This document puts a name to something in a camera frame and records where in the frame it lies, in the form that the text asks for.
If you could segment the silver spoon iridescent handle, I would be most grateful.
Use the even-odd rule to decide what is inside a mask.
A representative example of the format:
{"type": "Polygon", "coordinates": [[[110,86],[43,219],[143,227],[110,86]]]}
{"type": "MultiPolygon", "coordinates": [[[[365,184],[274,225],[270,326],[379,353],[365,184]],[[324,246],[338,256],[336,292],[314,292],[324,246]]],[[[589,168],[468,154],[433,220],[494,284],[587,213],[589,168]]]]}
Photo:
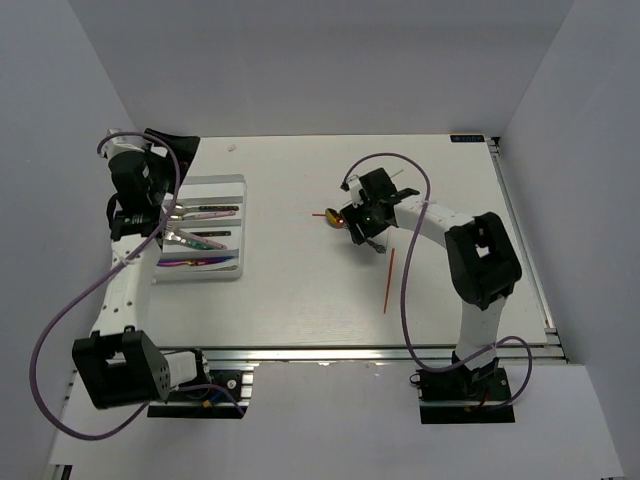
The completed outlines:
{"type": "MultiPolygon", "coordinates": [[[[347,228],[344,217],[335,209],[327,208],[324,212],[324,216],[331,227],[335,229],[347,228]]],[[[386,253],[386,247],[384,245],[378,244],[371,239],[367,239],[366,244],[373,248],[379,254],[386,253]]]]}

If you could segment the gold spoon pink handle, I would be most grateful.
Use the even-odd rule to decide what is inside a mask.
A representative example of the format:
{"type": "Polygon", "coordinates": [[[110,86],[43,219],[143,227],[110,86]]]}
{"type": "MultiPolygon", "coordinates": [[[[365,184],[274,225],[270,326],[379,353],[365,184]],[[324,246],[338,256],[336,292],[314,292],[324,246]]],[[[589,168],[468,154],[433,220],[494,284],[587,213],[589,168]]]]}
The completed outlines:
{"type": "Polygon", "coordinates": [[[189,210],[173,213],[169,216],[170,221],[186,221],[186,220],[208,220],[215,218],[232,217],[237,214],[237,210],[189,210]]]}

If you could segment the fork with pink handle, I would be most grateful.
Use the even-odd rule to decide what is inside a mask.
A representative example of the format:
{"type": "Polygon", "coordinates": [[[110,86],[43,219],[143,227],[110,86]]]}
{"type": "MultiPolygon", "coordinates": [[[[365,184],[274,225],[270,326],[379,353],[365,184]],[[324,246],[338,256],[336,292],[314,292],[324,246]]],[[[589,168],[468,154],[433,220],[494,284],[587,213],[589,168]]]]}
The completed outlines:
{"type": "Polygon", "coordinates": [[[225,244],[180,229],[166,230],[164,233],[164,240],[166,242],[176,245],[182,245],[194,250],[227,249],[227,246],[225,244]]]}

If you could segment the knife with teal handle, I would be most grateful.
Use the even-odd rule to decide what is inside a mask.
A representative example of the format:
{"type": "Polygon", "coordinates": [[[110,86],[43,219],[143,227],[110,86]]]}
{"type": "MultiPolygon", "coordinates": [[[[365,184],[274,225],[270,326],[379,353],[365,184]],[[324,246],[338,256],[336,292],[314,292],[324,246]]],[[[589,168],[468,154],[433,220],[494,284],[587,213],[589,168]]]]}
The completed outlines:
{"type": "Polygon", "coordinates": [[[169,233],[165,235],[165,241],[176,244],[176,245],[182,245],[184,247],[188,247],[194,250],[226,250],[227,249],[227,247],[224,244],[221,244],[215,241],[209,241],[198,236],[185,237],[185,236],[176,235],[174,233],[169,233]]]}

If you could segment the silver spoon patterned handle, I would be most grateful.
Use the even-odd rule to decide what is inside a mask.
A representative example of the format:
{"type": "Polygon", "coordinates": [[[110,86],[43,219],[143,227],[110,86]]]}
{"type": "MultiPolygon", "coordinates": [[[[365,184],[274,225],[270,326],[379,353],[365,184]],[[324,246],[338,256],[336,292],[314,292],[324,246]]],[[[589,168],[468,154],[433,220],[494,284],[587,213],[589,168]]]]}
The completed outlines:
{"type": "Polygon", "coordinates": [[[177,203],[174,207],[174,211],[182,214],[189,212],[213,212],[213,211],[238,211],[239,206],[237,204],[186,204],[177,203]]]}

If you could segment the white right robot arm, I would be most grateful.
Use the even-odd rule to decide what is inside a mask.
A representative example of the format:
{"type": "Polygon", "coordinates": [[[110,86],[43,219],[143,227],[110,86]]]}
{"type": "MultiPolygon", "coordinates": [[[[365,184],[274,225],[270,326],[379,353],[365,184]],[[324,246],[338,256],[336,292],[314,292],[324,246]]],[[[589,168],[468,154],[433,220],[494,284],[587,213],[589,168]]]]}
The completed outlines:
{"type": "Polygon", "coordinates": [[[497,368],[502,311],[522,278],[520,261],[500,216],[493,212],[462,214],[432,202],[427,192],[399,190],[383,168],[362,176],[348,173],[341,189],[350,195],[340,215],[354,244],[362,245],[390,227],[412,233],[399,300],[406,348],[421,370],[436,375],[453,372],[453,390],[466,399],[477,397],[488,385],[487,374],[497,368]],[[452,363],[446,367],[423,363],[410,338],[407,293],[419,237],[445,250],[452,285],[462,304],[458,341],[452,363]]]}

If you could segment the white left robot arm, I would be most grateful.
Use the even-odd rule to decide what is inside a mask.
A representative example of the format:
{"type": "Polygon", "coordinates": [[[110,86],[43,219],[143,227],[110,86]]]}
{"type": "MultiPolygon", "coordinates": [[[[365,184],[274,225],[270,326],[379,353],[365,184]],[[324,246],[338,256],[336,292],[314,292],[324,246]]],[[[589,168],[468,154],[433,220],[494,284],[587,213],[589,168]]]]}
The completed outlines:
{"type": "Polygon", "coordinates": [[[200,350],[162,352],[144,332],[150,289],[164,240],[167,195],[181,185],[200,139],[147,130],[142,147],[113,138],[105,156],[115,193],[107,204],[112,262],[100,313],[72,358],[93,405],[107,409],[165,401],[175,389],[199,399],[211,387],[200,350]]]}

